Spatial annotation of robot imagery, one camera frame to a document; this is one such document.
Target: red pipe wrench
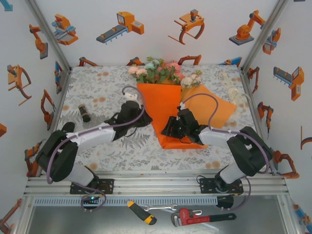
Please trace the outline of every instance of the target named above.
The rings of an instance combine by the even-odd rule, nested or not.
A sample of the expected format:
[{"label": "red pipe wrench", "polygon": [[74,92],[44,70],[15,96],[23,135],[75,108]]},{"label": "red pipe wrench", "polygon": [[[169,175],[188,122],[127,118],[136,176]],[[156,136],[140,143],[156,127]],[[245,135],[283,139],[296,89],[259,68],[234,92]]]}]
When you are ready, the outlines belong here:
[{"label": "red pipe wrench", "polygon": [[197,216],[195,214],[197,212],[198,211],[192,211],[186,208],[180,209],[179,212],[173,213],[171,215],[171,221],[175,227],[178,227],[197,223],[211,223],[236,219],[236,215],[234,213]]}]

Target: black bracket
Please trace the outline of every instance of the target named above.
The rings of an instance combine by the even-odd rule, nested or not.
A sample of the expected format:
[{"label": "black bracket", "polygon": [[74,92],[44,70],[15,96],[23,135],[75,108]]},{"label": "black bracket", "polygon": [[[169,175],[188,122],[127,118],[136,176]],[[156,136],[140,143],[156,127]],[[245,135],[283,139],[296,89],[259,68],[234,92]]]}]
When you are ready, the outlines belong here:
[{"label": "black bracket", "polygon": [[[98,190],[101,190],[105,194],[113,194],[114,190],[114,180],[113,179],[98,179]],[[72,183],[70,186],[70,194],[74,195],[87,195],[92,193],[93,190],[83,189],[82,187]]]},{"label": "black bracket", "polygon": [[238,194],[241,195],[244,192],[242,181],[237,179],[232,184],[227,184],[223,192],[220,191],[216,184],[215,178],[201,178],[199,179],[200,192],[202,194]]}]

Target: white plug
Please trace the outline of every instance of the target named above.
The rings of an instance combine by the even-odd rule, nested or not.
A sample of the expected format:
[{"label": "white plug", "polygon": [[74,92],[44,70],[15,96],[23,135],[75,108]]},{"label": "white plug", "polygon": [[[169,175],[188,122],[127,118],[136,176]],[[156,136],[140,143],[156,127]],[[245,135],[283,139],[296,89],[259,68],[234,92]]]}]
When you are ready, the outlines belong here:
[{"label": "white plug", "polygon": [[183,102],[180,102],[180,110],[184,110],[185,109],[185,104]]},{"label": "white plug", "polygon": [[137,94],[125,93],[124,96],[128,101],[135,101],[139,105],[139,108],[141,109],[141,104],[137,100]]}]

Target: small bottle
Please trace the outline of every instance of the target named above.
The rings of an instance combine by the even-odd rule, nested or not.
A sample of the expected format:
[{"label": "small bottle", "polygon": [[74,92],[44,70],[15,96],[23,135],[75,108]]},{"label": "small bottle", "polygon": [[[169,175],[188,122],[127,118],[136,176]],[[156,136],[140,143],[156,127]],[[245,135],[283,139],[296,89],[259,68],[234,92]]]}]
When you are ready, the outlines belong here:
[{"label": "small bottle", "polygon": [[86,111],[86,107],[82,104],[78,108],[79,108],[80,114],[82,116],[83,122],[85,122],[85,123],[89,122],[91,120],[91,118],[90,118],[88,112]]}]

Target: table surface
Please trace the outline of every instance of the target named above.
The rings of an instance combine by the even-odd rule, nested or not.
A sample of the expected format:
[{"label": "table surface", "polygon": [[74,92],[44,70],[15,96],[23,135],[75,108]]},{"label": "table surface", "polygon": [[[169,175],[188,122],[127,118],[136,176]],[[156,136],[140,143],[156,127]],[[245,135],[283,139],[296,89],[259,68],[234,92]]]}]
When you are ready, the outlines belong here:
[{"label": "table surface", "polygon": [[[60,114],[58,129],[69,121],[76,124],[75,131],[89,129],[119,112],[121,105],[126,101],[121,89],[126,85],[136,85],[136,80],[128,74],[128,69],[127,66],[75,67]],[[203,73],[202,84],[224,100],[229,101],[229,97],[218,80],[220,72],[226,72],[233,86],[244,92],[235,65],[181,66],[181,72],[186,76],[196,70]],[[78,106],[81,104],[86,106],[91,116],[88,123],[82,121],[79,113]],[[234,119],[235,122],[226,123],[223,128],[236,130],[245,126],[254,128],[250,109],[236,115]],[[77,155],[75,163],[98,171],[146,171],[223,168],[233,160],[230,150],[213,145],[207,149],[164,150],[150,124],[138,128],[130,137],[122,137],[85,150]]]}]

